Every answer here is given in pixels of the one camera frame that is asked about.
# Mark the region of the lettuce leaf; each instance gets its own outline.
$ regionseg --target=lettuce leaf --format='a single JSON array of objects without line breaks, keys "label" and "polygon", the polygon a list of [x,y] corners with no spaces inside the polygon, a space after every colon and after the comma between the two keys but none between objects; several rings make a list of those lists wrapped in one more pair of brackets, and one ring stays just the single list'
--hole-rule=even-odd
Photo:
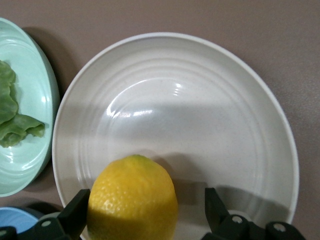
[{"label": "lettuce leaf", "polygon": [[4,148],[17,145],[28,134],[42,137],[45,133],[44,123],[18,113],[15,80],[15,72],[6,62],[0,60],[0,145]]}]

